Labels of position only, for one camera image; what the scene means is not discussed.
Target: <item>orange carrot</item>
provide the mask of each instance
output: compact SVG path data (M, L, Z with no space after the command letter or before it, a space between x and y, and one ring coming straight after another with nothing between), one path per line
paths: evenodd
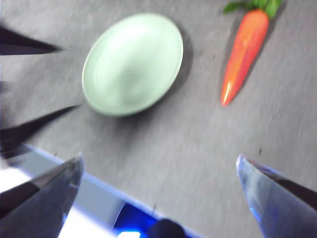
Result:
M260 6L263 9L252 5L252 2L255 2L253 4L262 4ZM221 104L223 106L227 106L232 101L242 86L251 64L261 49L267 33L269 19L275 16L276 10L280 5L280 0L254 0L252 2L234 3L236 4L234 8L237 8L237 4L239 4L238 6L245 4L244 6L255 9L252 9L243 17L235 38L224 75L221 93Z

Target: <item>light green plate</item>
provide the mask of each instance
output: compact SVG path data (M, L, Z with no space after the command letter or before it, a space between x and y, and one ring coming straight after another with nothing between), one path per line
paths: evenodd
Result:
M173 22L152 13L130 16L105 31L90 50L84 95L104 115L140 112L171 87L182 58L182 36Z

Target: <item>table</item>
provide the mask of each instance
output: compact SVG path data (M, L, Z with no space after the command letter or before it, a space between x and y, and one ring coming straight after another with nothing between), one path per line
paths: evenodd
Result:
M2 0L1 22L63 47L50 55L1 57L2 126L62 107L80 109L29 143L86 170L207 237L260 237L235 159L244 153L317 190L317 4L288 0L235 100L220 105L225 63L243 12L222 0ZM171 90L147 111L98 115L86 104L81 71L95 40L139 12L170 17L185 42Z

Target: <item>toy carrot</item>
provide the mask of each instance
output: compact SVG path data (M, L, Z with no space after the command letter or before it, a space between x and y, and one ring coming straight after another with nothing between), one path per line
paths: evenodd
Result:
M221 104L227 106L239 91L248 70L265 39L269 20L275 17L281 0L251 0L231 2L223 13L243 7L243 17L224 75Z

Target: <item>green leaves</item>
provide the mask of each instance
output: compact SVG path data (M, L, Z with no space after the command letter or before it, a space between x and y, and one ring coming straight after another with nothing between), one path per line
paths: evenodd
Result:
M268 3L264 11L266 12L266 14L268 15L270 19L275 17L276 11L281 5L281 2L282 2L281 0L268 0Z
M262 9L266 12L270 19L274 18L276 11L281 5L282 0L250 0L250 1L234 1L227 4L223 13L228 13L242 7L248 11L252 9Z
M264 10L268 0L251 0L251 3L254 8L259 8Z
M223 13L232 12L232 11L235 11L236 9L238 9L239 7L245 7L246 4L247 4L246 1L233 1L233 2L228 3L222 12Z

